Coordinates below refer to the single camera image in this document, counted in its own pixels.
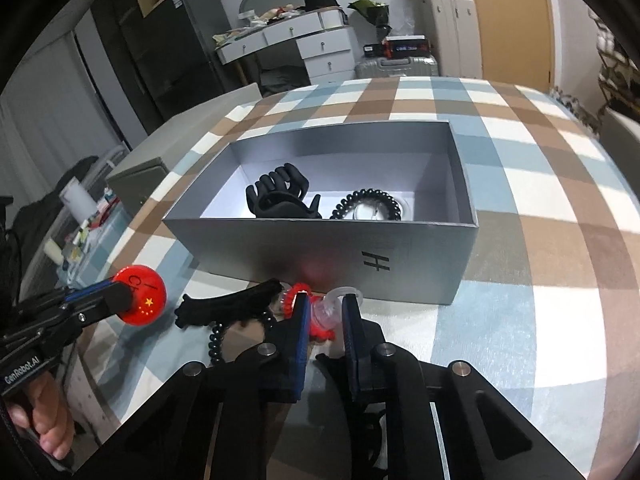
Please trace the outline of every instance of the white desk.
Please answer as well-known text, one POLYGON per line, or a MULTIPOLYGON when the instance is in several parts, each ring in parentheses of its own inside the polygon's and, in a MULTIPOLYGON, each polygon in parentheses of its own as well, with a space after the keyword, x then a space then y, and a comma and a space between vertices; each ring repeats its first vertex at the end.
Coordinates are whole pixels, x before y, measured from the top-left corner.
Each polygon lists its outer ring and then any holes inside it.
POLYGON ((270 45, 296 40, 311 84, 353 79, 359 46, 340 7, 328 7, 273 23, 218 50, 223 64, 270 45))

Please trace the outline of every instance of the chinese flag sticker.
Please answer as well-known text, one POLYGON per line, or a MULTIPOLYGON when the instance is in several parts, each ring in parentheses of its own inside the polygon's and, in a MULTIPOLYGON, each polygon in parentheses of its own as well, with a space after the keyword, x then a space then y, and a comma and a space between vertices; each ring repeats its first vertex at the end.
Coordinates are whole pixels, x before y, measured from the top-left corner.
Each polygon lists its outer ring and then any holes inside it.
POLYGON ((132 265, 119 270, 114 282, 129 285, 132 294, 131 308, 118 314, 130 325, 149 324, 162 314, 166 304, 166 289, 160 275, 143 265, 132 265))

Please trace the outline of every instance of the finger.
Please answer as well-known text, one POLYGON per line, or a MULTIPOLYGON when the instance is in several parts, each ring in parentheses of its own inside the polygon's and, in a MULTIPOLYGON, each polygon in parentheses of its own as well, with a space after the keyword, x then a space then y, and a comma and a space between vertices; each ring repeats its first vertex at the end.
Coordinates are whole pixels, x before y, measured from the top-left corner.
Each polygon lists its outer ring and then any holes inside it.
POLYGON ((58 408, 56 421, 47 433, 40 436, 40 447, 49 454, 53 452, 63 443, 68 419, 71 418, 68 408, 61 404, 58 408))
POLYGON ((278 191, 286 191, 287 190, 287 183, 284 181, 284 179, 277 172, 271 171, 269 176, 273 180, 273 183, 276 185, 276 190, 278 190, 278 191))
POLYGON ((276 173, 279 174, 285 182, 291 181, 291 177, 289 176, 289 173, 287 173, 287 170, 284 168, 284 166, 277 167, 276 173))
POLYGON ((64 437, 62 438, 62 443, 53 452, 53 457, 55 459, 62 460, 65 456, 68 455, 69 450, 71 450, 71 445, 74 442, 75 434, 76 428, 74 427, 74 420, 68 413, 66 418, 66 431, 64 437))
POLYGON ((258 200, 260 200, 261 197, 265 196, 269 192, 267 187, 260 181, 257 181, 255 183, 255 189, 258 190, 258 200))
POLYGON ((246 204, 249 206, 249 211, 255 214, 255 203, 258 202, 258 196, 255 193, 254 186, 246 187, 246 204))
POLYGON ((316 195, 314 199, 311 201, 311 205, 309 206, 309 211, 313 211, 314 213, 317 213, 319 205, 320 205, 320 195, 316 195))
POLYGON ((288 162, 284 165, 284 168, 287 170, 291 177, 291 186, 289 187, 289 191, 296 185, 297 189, 300 190, 299 198, 302 200, 306 192, 309 191, 309 181, 305 178, 305 176, 298 171, 293 164, 289 164, 288 162))
POLYGON ((31 427, 29 416, 21 406, 19 406, 18 404, 8 404, 6 410, 9 413, 9 417, 11 418, 12 423, 14 423, 16 426, 18 426, 19 428, 24 428, 25 430, 31 427))
POLYGON ((276 189, 276 186, 273 183, 273 180, 269 178, 269 175, 261 175, 260 182, 263 183, 269 191, 274 191, 276 189))
POLYGON ((27 397, 33 406, 33 427, 40 434, 50 431, 56 423, 58 408, 62 403, 60 392, 56 381, 50 374, 42 374, 44 384, 34 384, 27 386, 27 397))

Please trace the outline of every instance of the open cardboard box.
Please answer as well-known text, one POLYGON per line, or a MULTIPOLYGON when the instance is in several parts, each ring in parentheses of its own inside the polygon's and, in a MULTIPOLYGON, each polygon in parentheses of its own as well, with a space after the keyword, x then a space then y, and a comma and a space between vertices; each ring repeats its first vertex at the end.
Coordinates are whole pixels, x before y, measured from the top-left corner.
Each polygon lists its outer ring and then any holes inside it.
POLYGON ((478 220, 449 123, 332 124, 229 144, 164 217, 205 270, 242 280, 277 278, 313 290, 359 288, 365 297, 450 304, 478 220), (323 219, 257 219, 245 188, 290 162, 322 196, 323 219), (348 193, 385 190, 401 221, 329 220, 348 193))

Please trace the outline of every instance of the human hand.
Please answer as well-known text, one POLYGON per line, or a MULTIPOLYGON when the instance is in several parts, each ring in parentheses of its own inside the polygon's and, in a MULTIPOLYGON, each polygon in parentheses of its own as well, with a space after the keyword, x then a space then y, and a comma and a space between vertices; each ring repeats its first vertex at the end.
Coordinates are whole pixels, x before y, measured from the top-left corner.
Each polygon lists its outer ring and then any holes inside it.
MULTIPOLYGON (((53 376, 45 372, 24 389, 33 406, 33 429, 40 435, 40 447, 54 458, 62 460, 74 439, 74 421, 66 400, 53 376)), ((29 416, 18 404, 7 406, 14 424, 25 430, 31 427, 29 416)))

